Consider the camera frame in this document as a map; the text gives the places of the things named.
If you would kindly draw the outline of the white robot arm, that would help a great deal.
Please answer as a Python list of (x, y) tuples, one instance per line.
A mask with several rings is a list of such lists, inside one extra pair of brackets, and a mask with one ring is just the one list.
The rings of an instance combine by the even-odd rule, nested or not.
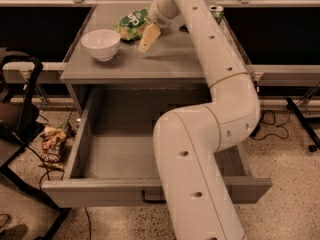
[(153, 147), (177, 240), (247, 240), (214, 154), (255, 129), (260, 103), (249, 73), (205, 0), (153, 0), (151, 21), (164, 28), (181, 15), (202, 66), (210, 103), (163, 114)]

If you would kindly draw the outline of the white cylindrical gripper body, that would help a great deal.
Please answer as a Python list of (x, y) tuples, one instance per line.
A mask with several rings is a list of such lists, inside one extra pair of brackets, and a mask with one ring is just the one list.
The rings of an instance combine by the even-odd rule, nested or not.
[(153, 0), (149, 9), (149, 19), (159, 28), (168, 28), (180, 11), (173, 0)]

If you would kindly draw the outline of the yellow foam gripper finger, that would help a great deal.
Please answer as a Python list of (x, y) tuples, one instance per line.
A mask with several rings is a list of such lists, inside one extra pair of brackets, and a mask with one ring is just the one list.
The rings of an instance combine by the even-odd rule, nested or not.
[(151, 48), (152, 44), (158, 39), (160, 34), (161, 30), (156, 24), (146, 26), (139, 43), (138, 51), (146, 53)]

